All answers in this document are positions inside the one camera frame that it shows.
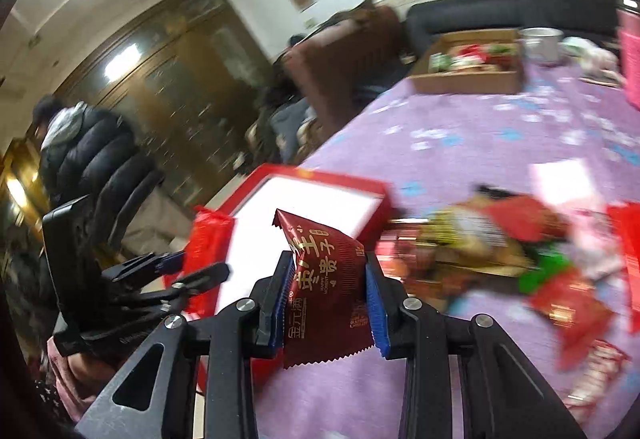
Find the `dark red jujube snack packet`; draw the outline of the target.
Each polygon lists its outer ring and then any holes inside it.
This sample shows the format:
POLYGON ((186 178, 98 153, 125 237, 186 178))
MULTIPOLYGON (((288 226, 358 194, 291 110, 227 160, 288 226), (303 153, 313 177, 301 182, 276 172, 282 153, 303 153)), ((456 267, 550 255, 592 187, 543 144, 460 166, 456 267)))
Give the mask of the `dark red jujube snack packet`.
POLYGON ((340 230, 277 210, 292 251, 283 320, 283 367, 330 362, 373 345, 366 250, 340 230))

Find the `long red snack packet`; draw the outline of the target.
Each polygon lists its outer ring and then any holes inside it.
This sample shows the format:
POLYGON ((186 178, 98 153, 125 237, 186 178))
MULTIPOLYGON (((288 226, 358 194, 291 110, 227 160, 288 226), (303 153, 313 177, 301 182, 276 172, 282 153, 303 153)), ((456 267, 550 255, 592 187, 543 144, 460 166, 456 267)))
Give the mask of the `long red snack packet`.
POLYGON ((628 331, 639 333, 640 326, 640 206, 638 202, 608 205, 608 217, 620 242, 628 286, 628 331))

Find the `standing person black jacket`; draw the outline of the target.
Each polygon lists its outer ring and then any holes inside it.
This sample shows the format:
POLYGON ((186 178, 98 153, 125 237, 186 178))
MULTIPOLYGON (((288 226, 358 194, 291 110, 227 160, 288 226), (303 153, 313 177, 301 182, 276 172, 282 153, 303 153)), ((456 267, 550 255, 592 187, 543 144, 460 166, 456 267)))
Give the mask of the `standing person black jacket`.
POLYGON ((117 251, 128 225, 162 183, 163 172, 116 112, 82 101, 66 107, 46 95, 32 111, 32 124, 41 137, 39 177, 50 206, 88 196, 92 242, 117 251))

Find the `white pink sachet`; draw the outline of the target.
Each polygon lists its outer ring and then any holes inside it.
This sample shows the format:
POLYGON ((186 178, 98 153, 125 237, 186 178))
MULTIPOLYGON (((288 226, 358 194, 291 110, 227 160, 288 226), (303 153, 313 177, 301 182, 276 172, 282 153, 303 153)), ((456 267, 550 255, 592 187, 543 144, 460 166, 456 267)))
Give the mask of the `white pink sachet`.
POLYGON ((529 177, 535 196, 550 206, 598 208, 603 205, 584 159, 532 164, 529 177))

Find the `red tray box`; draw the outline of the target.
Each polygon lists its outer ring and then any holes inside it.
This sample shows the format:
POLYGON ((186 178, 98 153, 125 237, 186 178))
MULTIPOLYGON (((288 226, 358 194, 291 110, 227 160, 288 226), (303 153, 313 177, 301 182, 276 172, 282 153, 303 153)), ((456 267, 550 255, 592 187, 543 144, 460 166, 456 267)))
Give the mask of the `red tray box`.
POLYGON ((217 261, 228 263, 230 277, 198 295, 186 316, 203 319, 250 295, 255 282, 269 277, 290 248, 272 224, 281 210, 321 222, 352 237, 369 251, 392 214, 388 185, 382 181, 284 165, 262 165, 250 173, 218 210, 198 207, 178 281, 217 261))

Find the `wooden cabinet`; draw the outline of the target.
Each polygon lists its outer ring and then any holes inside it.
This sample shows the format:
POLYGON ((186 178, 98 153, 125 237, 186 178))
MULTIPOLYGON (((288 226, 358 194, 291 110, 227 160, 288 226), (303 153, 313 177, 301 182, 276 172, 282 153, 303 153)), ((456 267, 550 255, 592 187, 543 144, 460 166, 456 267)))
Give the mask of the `wooden cabinet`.
POLYGON ((204 205, 250 162, 245 133, 271 78, 228 0, 162 0, 114 33, 56 89, 122 115, 182 206, 204 205))

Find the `purple floral tablecloth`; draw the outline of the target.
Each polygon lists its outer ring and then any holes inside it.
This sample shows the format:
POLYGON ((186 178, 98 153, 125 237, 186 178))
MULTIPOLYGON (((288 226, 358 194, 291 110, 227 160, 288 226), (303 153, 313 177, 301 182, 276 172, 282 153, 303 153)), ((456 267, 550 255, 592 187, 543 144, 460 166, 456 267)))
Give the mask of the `purple floral tablecloth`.
POLYGON ((529 66, 514 95, 427 95, 403 80, 304 162, 381 180, 400 222, 384 273, 445 315, 486 313, 590 438, 639 433, 639 337, 608 205, 639 196, 639 113, 577 66, 529 66), (529 166, 584 159, 598 208, 535 196, 529 166))

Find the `brown cardboard box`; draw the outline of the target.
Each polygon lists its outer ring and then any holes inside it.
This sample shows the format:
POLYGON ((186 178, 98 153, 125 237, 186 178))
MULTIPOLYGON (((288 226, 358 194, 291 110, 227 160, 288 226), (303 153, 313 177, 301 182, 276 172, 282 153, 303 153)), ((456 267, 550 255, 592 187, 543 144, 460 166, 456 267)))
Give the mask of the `brown cardboard box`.
POLYGON ((524 80, 518 31, 491 29, 439 35, 408 75, 427 95, 514 95, 524 80))

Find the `white mug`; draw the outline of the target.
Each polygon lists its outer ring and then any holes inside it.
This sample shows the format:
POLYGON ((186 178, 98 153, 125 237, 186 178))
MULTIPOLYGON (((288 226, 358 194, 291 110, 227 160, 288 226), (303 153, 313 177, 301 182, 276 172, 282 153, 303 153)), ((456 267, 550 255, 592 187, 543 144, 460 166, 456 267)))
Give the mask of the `white mug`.
POLYGON ((540 66, 558 66, 563 60, 561 43, 564 33, 555 28, 526 28, 520 42, 529 61, 540 66))

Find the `black leather sofa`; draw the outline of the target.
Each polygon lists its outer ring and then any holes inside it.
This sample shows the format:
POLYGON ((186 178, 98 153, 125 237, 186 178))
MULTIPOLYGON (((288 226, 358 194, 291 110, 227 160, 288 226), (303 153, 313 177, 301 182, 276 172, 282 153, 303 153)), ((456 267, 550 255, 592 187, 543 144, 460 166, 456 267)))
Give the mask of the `black leather sofa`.
POLYGON ((553 28, 618 54, 616 0, 432 0, 413 5, 405 31, 420 56, 439 35, 484 29, 553 28))

